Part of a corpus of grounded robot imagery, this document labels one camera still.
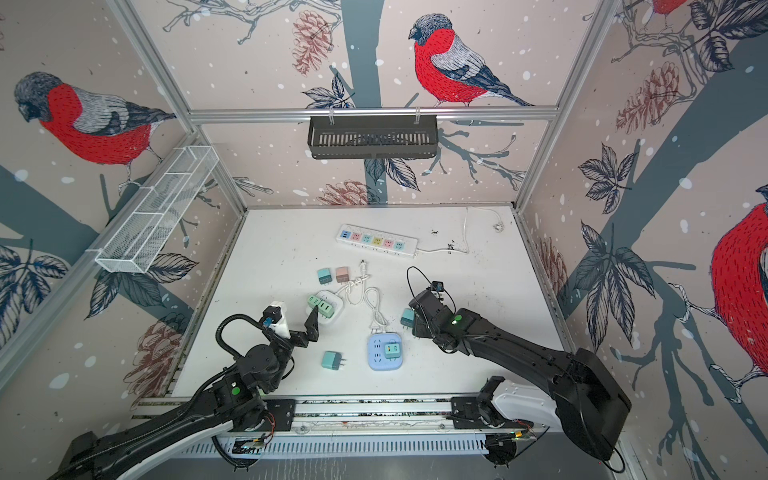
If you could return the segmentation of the light green charger plug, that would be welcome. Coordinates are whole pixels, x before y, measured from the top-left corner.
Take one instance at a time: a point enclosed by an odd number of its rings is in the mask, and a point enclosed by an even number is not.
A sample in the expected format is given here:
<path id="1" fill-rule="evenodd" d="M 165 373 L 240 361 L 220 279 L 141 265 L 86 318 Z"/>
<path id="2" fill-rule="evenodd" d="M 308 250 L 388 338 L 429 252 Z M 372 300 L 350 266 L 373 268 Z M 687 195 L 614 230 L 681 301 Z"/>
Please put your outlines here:
<path id="1" fill-rule="evenodd" d="M 318 308 L 319 314 L 326 319 L 331 319 L 336 313 L 335 307 L 332 304 L 327 303 L 325 301 L 323 301 L 322 304 L 318 305 L 317 308 Z"/>

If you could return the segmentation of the white square socket cube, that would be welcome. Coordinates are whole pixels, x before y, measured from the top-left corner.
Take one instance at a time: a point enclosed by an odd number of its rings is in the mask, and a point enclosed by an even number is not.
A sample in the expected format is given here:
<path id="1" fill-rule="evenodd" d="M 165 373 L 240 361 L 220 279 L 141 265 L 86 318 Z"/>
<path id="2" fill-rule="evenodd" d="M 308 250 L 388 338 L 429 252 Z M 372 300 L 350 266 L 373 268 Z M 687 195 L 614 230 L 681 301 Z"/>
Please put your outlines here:
<path id="1" fill-rule="evenodd" d="M 341 316 L 344 301 L 329 290 L 321 290 L 308 297 L 306 314 L 309 315 L 315 307 L 318 308 L 318 324 L 331 325 Z"/>

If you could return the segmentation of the blue square socket cube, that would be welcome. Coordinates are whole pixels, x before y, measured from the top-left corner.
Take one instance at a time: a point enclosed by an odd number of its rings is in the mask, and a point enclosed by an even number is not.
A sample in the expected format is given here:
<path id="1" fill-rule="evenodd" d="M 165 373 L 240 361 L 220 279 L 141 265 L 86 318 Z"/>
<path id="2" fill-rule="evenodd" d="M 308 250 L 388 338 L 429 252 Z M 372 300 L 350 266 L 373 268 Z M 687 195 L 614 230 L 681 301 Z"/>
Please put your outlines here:
<path id="1" fill-rule="evenodd" d="M 400 342 L 402 357 L 389 360 L 384 355 L 384 345 L 390 342 Z M 402 339 L 397 333 L 373 334 L 367 344 L 368 365 L 374 371 L 392 371 L 399 369 L 403 364 Z"/>

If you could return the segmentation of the long white power strip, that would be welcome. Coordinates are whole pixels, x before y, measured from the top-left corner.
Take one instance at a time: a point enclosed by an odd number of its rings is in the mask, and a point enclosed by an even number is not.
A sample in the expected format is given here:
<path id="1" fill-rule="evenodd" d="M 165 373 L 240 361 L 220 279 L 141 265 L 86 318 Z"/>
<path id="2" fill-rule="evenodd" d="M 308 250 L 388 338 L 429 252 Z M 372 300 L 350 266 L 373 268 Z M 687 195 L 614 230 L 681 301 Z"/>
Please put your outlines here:
<path id="1" fill-rule="evenodd" d="M 342 224 L 335 240 L 343 245 L 370 250 L 386 255 L 412 258 L 416 255 L 418 240 L 351 224 Z"/>

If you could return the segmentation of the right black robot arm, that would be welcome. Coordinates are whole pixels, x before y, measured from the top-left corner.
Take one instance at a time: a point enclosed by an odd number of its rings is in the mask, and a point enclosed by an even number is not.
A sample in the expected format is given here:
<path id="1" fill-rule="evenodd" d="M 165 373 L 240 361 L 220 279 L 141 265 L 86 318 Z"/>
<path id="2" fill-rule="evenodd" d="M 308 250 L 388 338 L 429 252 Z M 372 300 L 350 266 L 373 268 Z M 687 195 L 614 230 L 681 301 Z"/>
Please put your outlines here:
<path id="1" fill-rule="evenodd" d="M 452 311 L 429 289 L 416 295 L 409 307 L 415 312 L 415 323 L 426 326 L 427 337 L 441 351 L 487 360 L 546 393 L 572 443 L 598 460 L 609 461 L 632 404 L 593 352 L 580 348 L 569 353 L 535 344 L 474 311 Z"/>

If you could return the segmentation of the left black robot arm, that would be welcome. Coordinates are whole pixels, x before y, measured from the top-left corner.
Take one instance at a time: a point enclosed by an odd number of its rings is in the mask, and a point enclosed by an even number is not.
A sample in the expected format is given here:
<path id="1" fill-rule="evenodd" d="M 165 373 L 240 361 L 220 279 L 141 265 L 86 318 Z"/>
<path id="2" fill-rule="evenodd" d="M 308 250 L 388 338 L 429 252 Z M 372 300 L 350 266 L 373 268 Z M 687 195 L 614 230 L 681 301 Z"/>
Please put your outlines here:
<path id="1" fill-rule="evenodd" d="M 141 467 L 230 431 L 255 430 L 268 443 L 291 426 L 293 401 L 265 401 L 293 371 L 295 348 L 319 339 L 319 308 L 313 307 L 302 331 L 290 330 L 282 308 L 268 306 L 260 319 L 245 314 L 225 318 L 215 331 L 217 345 L 234 363 L 211 376 L 178 407 L 136 427 L 104 437 L 86 432 L 71 441 L 53 479 L 127 479 Z M 258 329 L 267 342 L 239 352 L 223 338 L 227 326 L 244 321 Z"/>

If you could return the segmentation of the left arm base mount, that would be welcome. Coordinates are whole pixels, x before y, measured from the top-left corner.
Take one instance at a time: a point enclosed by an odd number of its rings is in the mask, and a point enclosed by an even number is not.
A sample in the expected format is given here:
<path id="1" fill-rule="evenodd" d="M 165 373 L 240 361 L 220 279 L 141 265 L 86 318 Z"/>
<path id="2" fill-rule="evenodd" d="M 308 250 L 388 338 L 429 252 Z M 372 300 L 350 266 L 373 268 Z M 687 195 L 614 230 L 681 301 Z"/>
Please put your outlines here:
<path id="1" fill-rule="evenodd" d="M 250 414 L 237 427 L 237 432 L 258 432 L 259 434 L 288 432 L 291 430 L 297 402 L 295 399 L 277 398 L 265 399 L 265 410 L 258 414 Z"/>

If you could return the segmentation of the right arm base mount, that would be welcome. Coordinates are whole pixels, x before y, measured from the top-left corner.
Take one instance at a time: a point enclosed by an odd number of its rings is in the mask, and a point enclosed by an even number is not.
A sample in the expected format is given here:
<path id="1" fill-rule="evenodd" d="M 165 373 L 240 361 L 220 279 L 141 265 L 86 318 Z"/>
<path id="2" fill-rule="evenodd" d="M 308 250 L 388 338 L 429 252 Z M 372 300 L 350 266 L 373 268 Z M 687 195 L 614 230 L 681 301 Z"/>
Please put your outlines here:
<path id="1" fill-rule="evenodd" d="M 493 406 L 493 393 L 504 381 L 505 378 L 502 376 L 492 376 L 475 396 L 452 397 L 451 409 L 446 418 L 453 422 L 455 429 L 520 428 L 525 431 L 532 429 L 534 422 L 508 419 Z"/>

